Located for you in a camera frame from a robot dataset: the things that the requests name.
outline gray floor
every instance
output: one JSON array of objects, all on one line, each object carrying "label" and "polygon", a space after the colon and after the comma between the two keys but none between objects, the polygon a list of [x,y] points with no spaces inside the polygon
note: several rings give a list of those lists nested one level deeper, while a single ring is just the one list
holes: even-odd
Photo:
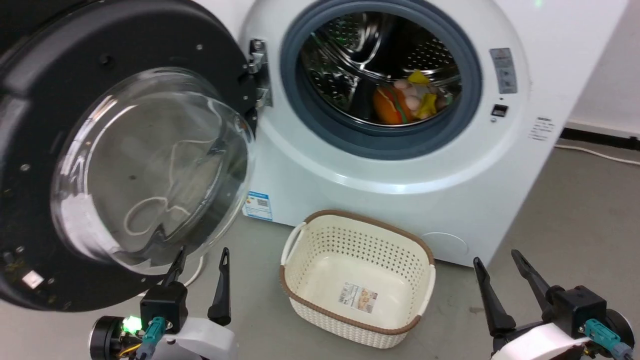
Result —
[{"label": "gray floor", "polygon": [[[597,147],[640,161],[640,152]],[[584,284],[640,328],[640,167],[556,150],[488,267],[498,296],[518,323],[540,311],[509,255],[521,250],[552,284]],[[216,260],[231,249],[230,328],[245,359],[488,359],[491,341],[471,269],[438,264],[427,313],[396,348],[375,350],[324,332],[299,318],[278,283],[289,228],[241,217],[210,252],[210,266],[189,288],[189,312],[205,316],[215,291]],[[186,272],[191,275],[193,265]],[[138,300],[83,314],[46,314],[0,304],[3,359],[88,359],[88,331],[100,315],[135,314]]]}]

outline orange plush toy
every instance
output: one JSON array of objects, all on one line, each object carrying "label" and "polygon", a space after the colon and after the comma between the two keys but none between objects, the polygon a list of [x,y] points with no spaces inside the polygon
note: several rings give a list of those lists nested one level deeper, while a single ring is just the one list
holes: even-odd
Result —
[{"label": "orange plush toy", "polygon": [[373,106],[385,125],[411,124],[428,119],[452,102],[439,88],[430,85],[421,72],[397,80],[393,86],[382,84],[373,95]]}]

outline black baseboard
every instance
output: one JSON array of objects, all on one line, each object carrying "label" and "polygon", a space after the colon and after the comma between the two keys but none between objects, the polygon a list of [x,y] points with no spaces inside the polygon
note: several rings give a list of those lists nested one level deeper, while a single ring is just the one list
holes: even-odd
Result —
[{"label": "black baseboard", "polygon": [[619,147],[620,149],[640,151],[640,140],[638,140],[638,138],[634,136],[630,138],[621,138],[618,136],[603,135],[598,133],[591,133],[589,131],[565,128],[560,135],[560,138]]}]

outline teal connector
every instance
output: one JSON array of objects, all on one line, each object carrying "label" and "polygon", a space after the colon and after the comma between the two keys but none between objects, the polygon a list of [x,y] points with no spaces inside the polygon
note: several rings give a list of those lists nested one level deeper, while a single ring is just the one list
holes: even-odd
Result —
[{"label": "teal connector", "polygon": [[166,332],[166,320],[160,316],[151,320],[149,327],[142,337],[142,344],[136,351],[136,360],[151,360],[156,351],[156,345]]},{"label": "teal connector", "polygon": [[618,334],[598,320],[587,320],[584,324],[584,334],[596,344],[607,349],[616,360],[625,360],[631,356],[632,349],[620,341]]}]

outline stainless steel drum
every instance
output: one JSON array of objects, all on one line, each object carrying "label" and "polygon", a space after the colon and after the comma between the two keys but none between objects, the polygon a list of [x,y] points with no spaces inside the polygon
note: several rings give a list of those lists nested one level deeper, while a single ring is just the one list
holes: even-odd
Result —
[{"label": "stainless steel drum", "polygon": [[333,108],[364,124],[388,125],[372,106],[378,85],[419,70],[443,94],[461,92],[460,73],[446,46],[428,30],[402,17],[353,13],[327,22],[303,46],[300,60],[316,92]]}]

